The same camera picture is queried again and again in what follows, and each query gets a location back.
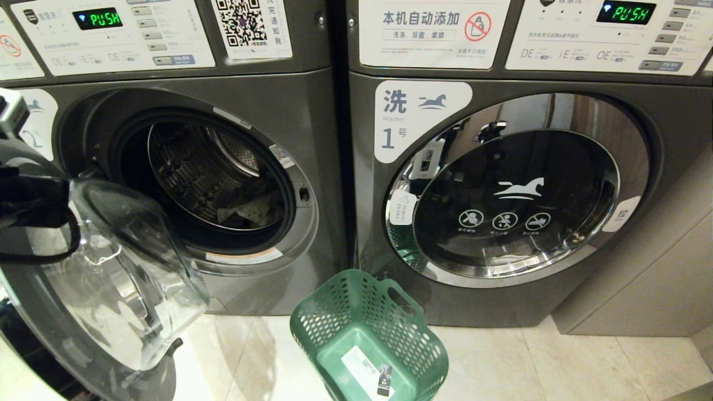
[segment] tile floor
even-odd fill
[[[688,338],[433,328],[450,358],[436,401],[660,401],[713,380]],[[329,401],[289,318],[206,315],[175,354],[175,400]]]

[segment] washing machine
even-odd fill
[[[699,0],[347,2],[361,269],[537,325],[711,142]]]
[[[3,1],[21,137],[156,199],[212,313],[289,315],[347,264],[322,0]]]

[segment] label sticker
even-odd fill
[[[635,196],[619,203],[619,206],[614,209],[612,217],[606,224],[604,224],[602,231],[605,233],[614,233],[615,231],[619,231],[619,229],[629,220],[632,213],[634,213],[634,209],[636,209],[639,205],[640,200],[640,196]]]
[[[402,189],[395,190],[389,201],[389,222],[393,225],[411,225],[418,200],[413,193]]]
[[[20,138],[45,159],[54,160],[52,128],[59,106],[51,94],[42,89],[19,89],[30,116],[20,130]]]
[[[691,76],[713,46],[713,8],[672,4],[525,1],[506,69]]]
[[[470,85],[452,81],[384,81],[376,88],[374,157],[393,163],[431,128],[466,107]]]
[[[212,0],[231,60],[292,57],[283,0]]]
[[[42,68],[3,9],[0,9],[0,47],[0,80],[44,76]]]
[[[294,166],[294,161],[292,160],[292,158],[289,157],[287,152],[285,152],[284,149],[280,148],[277,144],[270,146],[270,151],[273,155],[275,155],[277,161],[282,164],[282,168],[284,168],[285,170]]]
[[[389,386],[388,391],[386,391],[386,385],[379,385],[381,383],[386,384],[385,375],[388,375],[388,382],[391,384],[391,367],[384,365],[387,368],[379,371],[359,346],[355,345],[349,352],[344,354],[342,363],[347,367],[349,373],[354,376],[361,388],[364,389],[371,401],[387,401],[396,394],[396,390],[393,387]]]
[[[34,0],[10,8],[55,76],[215,67],[195,0]]]
[[[492,67],[510,0],[359,2],[359,59],[377,67]]]
[[[225,263],[226,265],[257,265],[281,258],[282,255],[279,249],[270,248],[252,255],[220,255],[207,252],[205,258],[212,262]]]

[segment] control button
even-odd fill
[[[683,28],[682,22],[666,21],[662,29],[664,31],[680,31],[681,28]]]
[[[144,32],[143,33],[143,38],[146,40],[150,39],[161,39],[163,38],[163,35],[160,32]]]
[[[674,40],[676,40],[676,35],[660,34],[659,36],[656,36],[657,42],[673,43]]]
[[[659,66],[661,66],[660,61],[642,61],[641,64],[639,64],[639,70],[651,70],[651,71],[656,71],[659,69]]]
[[[668,53],[668,49],[667,46],[654,46],[649,50],[649,54],[660,54],[663,56]]]
[[[679,18],[688,18],[688,14],[691,13],[691,10],[689,9],[673,9],[671,10],[671,14],[669,16],[677,16]]]
[[[138,27],[139,28],[153,28],[154,26],[158,26],[156,24],[155,19],[140,19],[138,20]]]
[[[157,66],[170,66],[173,65],[173,59],[171,57],[154,57],[153,63]]]
[[[134,15],[151,15],[151,7],[132,7]]]
[[[165,44],[162,43],[156,43],[156,44],[150,44],[148,45],[148,49],[151,51],[162,51],[168,49]]]

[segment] green laundry basket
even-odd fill
[[[413,315],[391,299],[394,291]],[[428,401],[448,374],[446,348],[423,309],[395,281],[361,270],[335,275],[304,299],[289,328],[337,401]]]

